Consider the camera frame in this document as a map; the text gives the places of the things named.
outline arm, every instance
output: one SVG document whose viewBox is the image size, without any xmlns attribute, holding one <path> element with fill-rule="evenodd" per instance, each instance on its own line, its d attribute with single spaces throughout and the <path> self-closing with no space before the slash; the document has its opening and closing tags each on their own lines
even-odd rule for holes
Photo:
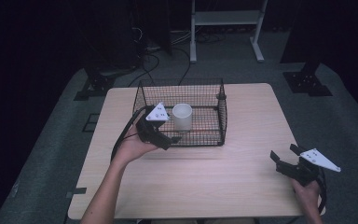
<svg viewBox="0 0 358 224">
<path fill-rule="evenodd" d="M 112 224 L 124 170 L 131 161 L 142 157 L 146 152 L 157 149 L 155 145 L 143 143 L 136 134 L 134 126 L 129 129 L 126 136 L 128 137 L 123 140 L 117 150 L 117 154 L 111 161 L 103 182 L 89 203 L 81 223 Z"/>
<path fill-rule="evenodd" d="M 290 179 L 295 189 L 297 200 L 301 206 L 308 224 L 322 224 L 318 210 L 319 185 L 316 181 L 303 187 L 294 179 Z"/>
</svg>

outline gray carpet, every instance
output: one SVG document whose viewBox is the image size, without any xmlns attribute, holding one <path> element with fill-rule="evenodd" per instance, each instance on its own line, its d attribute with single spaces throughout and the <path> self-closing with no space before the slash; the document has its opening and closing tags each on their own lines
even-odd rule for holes
<svg viewBox="0 0 358 224">
<path fill-rule="evenodd" d="M 345 89 L 339 76 L 321 65 L 317 77 L 333 93 L 327 97 L 293 94 L 282 72 L 299 71 L 302 63 L 280 64 L 288 33 L 262 33 L 260 48 L 265 57 L 258 63 L 249 43 L 249 34 L 226 35 L 211 45 L 198 44 L 198 61 L 186 75 L 222 77 L 225 83 L 260 83 L 272 86 L 296 141 L 318 148 L 341 167 L 341 173 L 326 171 L 328 202 L 325 223 L 358 223 L 358 104 Z M 188 44 L 178 46 L 188 52 Z M 180 78 L 188 66 L 187 56 L 174 50 L 163 51 L 153 78 Z M 156 59 L 145 56 L 146 69 Z M 138 69 L 120 77 L 115 88 L 127 87 L 142 74 Z M 74 101 L 87 79 L 84 70 L 74 74 L 40 134 L 24 165 L 17 186 L 0 211 L 0 223 L 78 223 L 66 217 L 71 193 L 76 187 L 92 133 L 82 132 L 91 113 L 99 113 L 103 97 Z M 260 223 L 286 223 L 290 218 L 260 218 Z M 305 223 L 304 219 L 296 223 Z"/>
</svg>

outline person's left hand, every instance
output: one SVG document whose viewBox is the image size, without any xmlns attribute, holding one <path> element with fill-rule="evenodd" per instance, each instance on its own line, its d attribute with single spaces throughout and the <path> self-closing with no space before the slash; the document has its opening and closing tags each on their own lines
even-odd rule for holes
<svg viewBox="0 0 358 224">
<path fill-rule="evenodd" d="M 157 148 L 151 143 L 142 142 L 137 134 L 135 125 L 132 125 L 127 131 L 112 162 L 126 166 L 131 161 L 142 157 L 146 152 L 156 150 Z"/>
</svg>

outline white metal stand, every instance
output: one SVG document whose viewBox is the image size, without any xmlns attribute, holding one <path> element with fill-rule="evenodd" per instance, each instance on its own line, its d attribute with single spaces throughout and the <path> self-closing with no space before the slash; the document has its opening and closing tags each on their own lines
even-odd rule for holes
<svg viewBox="0 0 358 224">
<path fill-rule="evenodd" d="M 251 44 L 255 52 L 257 61 L 264 62 L 263 54 L 258 47 L 258 37 L 261 25 L 263 24 L 268 0 L 263 0 L 260 10 L 247 11 L 202 11 L 196 12 L 196 0 L 192 2 L 191 9 L 191 41 L 190 41 L 190 61 L 197 61 L 196 51 L 196 26 L 197 25 L 235 25 L 235 24 L 255 24 L 255 36 L 251 36 Z"/>
</svg>

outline wire basket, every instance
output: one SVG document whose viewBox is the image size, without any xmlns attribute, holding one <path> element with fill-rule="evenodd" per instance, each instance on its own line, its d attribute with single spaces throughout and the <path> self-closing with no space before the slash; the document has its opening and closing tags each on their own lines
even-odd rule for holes
<svg viewBox="0 0 358 224">
<path fill-rule="evenodd" d="M 173 107 L 177 104 L 188 104 L 193 109 L 190 131 L 176 131 L 173 119 L 159 127 L 159 130 L 168 137 L 180 138 L 179 142 L 172 144 L 172 147 L 207 147 L 225 144 L 227 104 L 222 78 L 141 80 L 133 111 L 160 102 L 163 102 L 170 116 Z"/>
</svg>

